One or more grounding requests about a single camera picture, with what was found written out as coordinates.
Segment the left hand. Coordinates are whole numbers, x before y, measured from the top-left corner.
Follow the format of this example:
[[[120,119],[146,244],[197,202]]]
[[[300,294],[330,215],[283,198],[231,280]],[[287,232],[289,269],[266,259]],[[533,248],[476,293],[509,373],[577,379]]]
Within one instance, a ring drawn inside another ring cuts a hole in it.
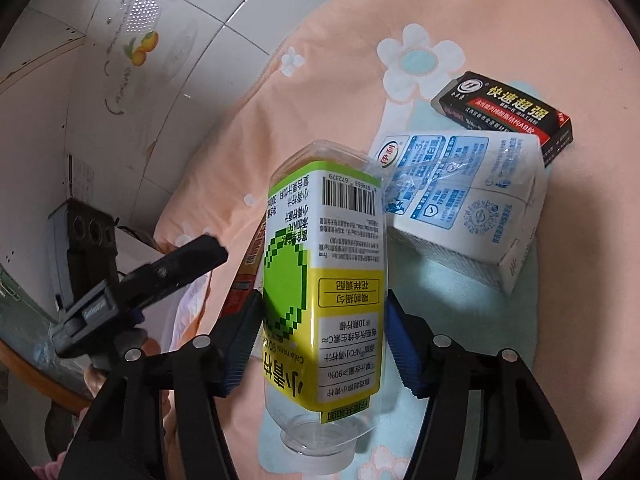
[[[142,344],[142,350],[146,356],[155,356],[160,353],[160,344],[155,339],[148,338]],[[105,376],[90,365],[84,370],[84,381],[89,392],[95,398],[104,385]]]

